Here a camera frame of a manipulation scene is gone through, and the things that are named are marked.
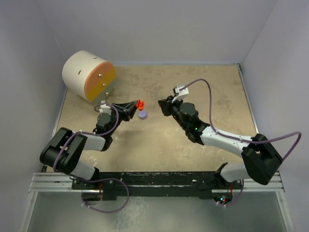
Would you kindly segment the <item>orange round cap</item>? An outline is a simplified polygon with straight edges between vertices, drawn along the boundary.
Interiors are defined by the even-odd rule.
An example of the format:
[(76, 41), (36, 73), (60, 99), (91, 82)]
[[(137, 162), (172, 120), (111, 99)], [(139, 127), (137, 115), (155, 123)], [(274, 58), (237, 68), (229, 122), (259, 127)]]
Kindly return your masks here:
[(142, 111), (142, 110), (144, 109), (144, 101), (138, 100), (138, 101), (137, 101), (137, 104), (136, 104), (136, 107), (137, 107), (140, 111)]

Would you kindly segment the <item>purple earbud charging case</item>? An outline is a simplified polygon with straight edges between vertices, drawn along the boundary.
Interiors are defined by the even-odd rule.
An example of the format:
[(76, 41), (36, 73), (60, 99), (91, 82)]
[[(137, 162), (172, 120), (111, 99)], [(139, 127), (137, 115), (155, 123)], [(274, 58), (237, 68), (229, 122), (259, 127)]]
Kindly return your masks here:
[(148, 116), (148, 114), (147, 114), (147, 112), (144, 111), (144, 110), (139, 111), (139, 113), (138, 113), (138, 117), (139, 117), (140, 119), (146, 119), (147, 116)]

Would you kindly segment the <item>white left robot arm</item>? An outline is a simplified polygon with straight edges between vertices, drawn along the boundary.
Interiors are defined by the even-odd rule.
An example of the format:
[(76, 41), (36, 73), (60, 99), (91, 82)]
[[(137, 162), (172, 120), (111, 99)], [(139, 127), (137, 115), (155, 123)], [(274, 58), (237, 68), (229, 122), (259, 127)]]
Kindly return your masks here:
[(121, 122), (131, 120), (137, 110), (142, 109), (141, 100), (128, 103), (108, 104), (104, 100), (95, 105), (99, 113), (92, 132), (72, 131), (60, 128), (40, 154), (40, 162), (55, 172), (82, 178), (88, 189), (99, 185), (97, 168), (80, 160), (85, 150), (106, 151), (113, 142), (112, 134)]

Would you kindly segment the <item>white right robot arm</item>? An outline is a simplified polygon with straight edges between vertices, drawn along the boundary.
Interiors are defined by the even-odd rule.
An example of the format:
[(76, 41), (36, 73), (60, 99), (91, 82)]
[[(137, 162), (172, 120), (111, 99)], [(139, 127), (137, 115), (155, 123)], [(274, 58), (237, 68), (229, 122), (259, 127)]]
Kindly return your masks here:
[(174, 100), (172, 96), (159, 100), (164, 116), (171, 116), (184, 130), (193, 143), (220, 148), (242, 158), (239, 163), (224, 163), (215, 172), (215, 185), (226, 189), (233, 181), (252, 179), (267, 185), (283, 162), (281, 155), (262, 134), (254, 137), (215, 131), (209, 123), (203, 122), (193, 103)]

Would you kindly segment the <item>round white drawer cabinet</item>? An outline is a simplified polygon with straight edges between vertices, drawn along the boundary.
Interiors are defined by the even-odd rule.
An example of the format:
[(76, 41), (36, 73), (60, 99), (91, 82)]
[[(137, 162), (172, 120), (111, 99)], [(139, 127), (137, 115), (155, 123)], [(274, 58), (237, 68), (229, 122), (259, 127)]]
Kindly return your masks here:
[(90, 103), (105, 100), (115, 87), (116, 77), (111, 62), (87, 51), (73, 54), (62, 69), (66, 87)]

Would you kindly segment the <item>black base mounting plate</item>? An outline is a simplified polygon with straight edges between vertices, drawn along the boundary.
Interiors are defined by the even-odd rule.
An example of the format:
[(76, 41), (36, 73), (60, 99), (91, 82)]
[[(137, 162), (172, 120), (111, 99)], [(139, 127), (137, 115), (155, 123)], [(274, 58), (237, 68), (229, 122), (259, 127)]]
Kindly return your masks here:
[(206, 172), (98, 172), (94, 180), (85, 181), (71, 176), (72, 189), (95, 198), (115, 201), (117, 197), (196, 197), (224, 203), (232, 200), (234, 190), (242, 189), (242, 182), (218, 179), (214, 171)]

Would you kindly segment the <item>aluminium rail left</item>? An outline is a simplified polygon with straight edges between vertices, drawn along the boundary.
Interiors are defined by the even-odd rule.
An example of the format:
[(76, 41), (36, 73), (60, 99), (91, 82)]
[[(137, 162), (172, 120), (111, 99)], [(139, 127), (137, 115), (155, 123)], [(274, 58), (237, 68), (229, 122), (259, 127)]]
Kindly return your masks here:
[(74, 192), (74, 190), (72, 189), (72, 180), (68, 175), (34, 173), (28, 192)]

